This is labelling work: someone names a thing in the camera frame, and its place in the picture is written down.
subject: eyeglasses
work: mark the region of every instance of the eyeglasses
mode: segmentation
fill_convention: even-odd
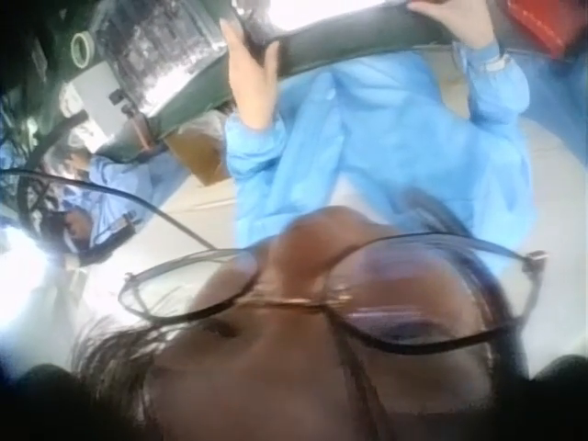
[[[119,302],[159,325],[229,308],[315,309],[366,345],[427,355],[488,342],[523,325],[537,303],[546,262],[543,252],[522,256],[453,234],[393,236],[340,256],[318,299],[281,299],[257,286],[260,268],[252,253],[214,250],[129,275]],[[504,273],[508,296],[488,267]]]

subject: blue jacket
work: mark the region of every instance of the blue jacket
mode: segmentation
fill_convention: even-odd
[[[273,125],[226,125],[237,186],[240,246],[279,234],[325,206],[344,174],[374,210],[405,232],[423,230],[403,200],[419,187],[485,240],[516,248],[534,219],[532,182],[518,117],[526,78],[500,51],[461,49],[469,120],[449,111],[433,72],[414,52],[339,62],[283,81]]]

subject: glasses lens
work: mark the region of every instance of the glasses lens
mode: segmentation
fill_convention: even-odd
[[[196,254],[176,261],[157,277],[146,277],[130,287],[123,292],[120,302],[143,316],[175,317],[207,309],[236,296],[246,289],[256,273],[255,258],[246,252]]]
[[[522,312],[530,282],[513,259],[470,252],[503,275],[509,305]],[[329,277],[337,312],[360,331],[396,344],[431,344],[468,337],[507,324],[489,303],[490,283],[480,281],[463,251],[394,239],[373,243],[349,255]]]

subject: blue shirt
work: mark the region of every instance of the blue shirt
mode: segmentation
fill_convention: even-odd
[[[424,59],[395,52],[339,62],[280,85],[265,132],[237,115],[226,125],[237,186],[240,246],[281,233],[324,207],[343,174],[390,225],[420,232],[403,200],[418,187],[444,202],[479,238],[518,246],[534,219],[532,182],[518,117],[526,78],[497,44],[461,49],[470,119],[447,109]]]
[[[143,164],[118,164],[102,156],[90,161],[89,179],[92,183],[131,193],[160,206],[189,175],[189,171],[170,153],[163,152]],[[92,218],[90,246],[104,242],[120,229],[123,216],[139,229],[153,214],[125,198],[97,191],[75,192],[69,205],[86,211]]]

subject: red object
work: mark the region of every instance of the red object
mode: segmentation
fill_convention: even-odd
[[[588,26],[588,11],[578,0],[508,0],[508,9],[555,58]]]

